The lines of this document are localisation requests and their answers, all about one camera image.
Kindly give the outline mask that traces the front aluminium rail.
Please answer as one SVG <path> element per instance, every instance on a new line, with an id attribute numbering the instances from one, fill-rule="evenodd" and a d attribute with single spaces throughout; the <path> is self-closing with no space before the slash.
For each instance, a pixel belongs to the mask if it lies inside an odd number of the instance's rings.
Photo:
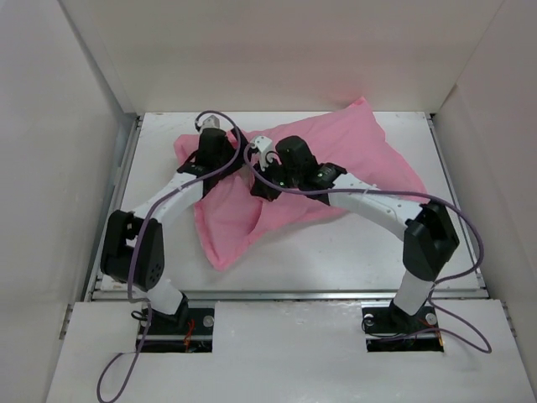
<path id="1" fill-rule="evenodd" d="M 394 290 L 188 290 L 185 294 L 196 301 L 343 301 L 343 300 L 390 300 Z M 486 289 L 439 289 L 434 293 L 438 299 L 488 299 Z"/>

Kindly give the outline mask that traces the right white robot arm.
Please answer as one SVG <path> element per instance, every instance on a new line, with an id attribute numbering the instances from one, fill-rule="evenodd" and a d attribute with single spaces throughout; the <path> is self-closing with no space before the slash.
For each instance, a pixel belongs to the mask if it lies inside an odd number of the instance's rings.
<path id="1" fill-rule="evenodd" d="M 377 320 L 397 332 L 418 322 L 433 284 L 460 243 L 443 201 L 412 191 L 382 191 L 339 165 L 321 164 L 298 136 L 277 144 L 258 136 L 246 146 L 244 161 L 255 178 L 253 195 L 269 201 L 282 193 L 305 196 L 364 217 L 398 238 L 405 272 Z"/>

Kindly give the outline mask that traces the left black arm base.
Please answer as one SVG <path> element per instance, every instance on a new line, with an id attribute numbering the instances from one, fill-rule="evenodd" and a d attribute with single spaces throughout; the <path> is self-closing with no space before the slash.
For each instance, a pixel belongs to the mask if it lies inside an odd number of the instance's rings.
<path id="1" fill-rule="evenodd" d="M 195 337 L 211 336 L 214 328 L 215 309 L 213 307 L 188 307 L 180 314 L 179 321 L 175 317 L 165 317 L 153 311 L 149 336 L 185 336 L 189 330 Z"/>

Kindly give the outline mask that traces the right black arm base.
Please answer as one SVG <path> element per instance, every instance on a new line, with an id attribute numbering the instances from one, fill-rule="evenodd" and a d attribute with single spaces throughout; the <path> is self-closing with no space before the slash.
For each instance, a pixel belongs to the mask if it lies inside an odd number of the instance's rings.
<path id="1" fill-rule="evenodd" d="M 365 306 L 362 308 L 362 330 L 373 336 L 394 337 L 428 328 L 438 328 L 435 309 L 422 306 L 413 316 L 396 306 Z"/>

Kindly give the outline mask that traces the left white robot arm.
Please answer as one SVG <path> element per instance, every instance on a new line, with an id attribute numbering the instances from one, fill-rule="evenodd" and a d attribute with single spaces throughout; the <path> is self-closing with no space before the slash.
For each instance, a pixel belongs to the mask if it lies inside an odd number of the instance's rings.
<path id="1" fill-rule="evenodd" d="M 129 298 L 133 298 L 134 289 L 144 292 L 148 311 L 166 331 L 176 333 L 186 327 L 188 299 L 164 277 L 164 230 L 242 167 L 246 145 L 237 127 L 230 134 L 219 128 L 203 128 L 198 148 L 162 190 L 132 211 L 116 210 L 108 218 L 101 272 L 125 284 Z"/>

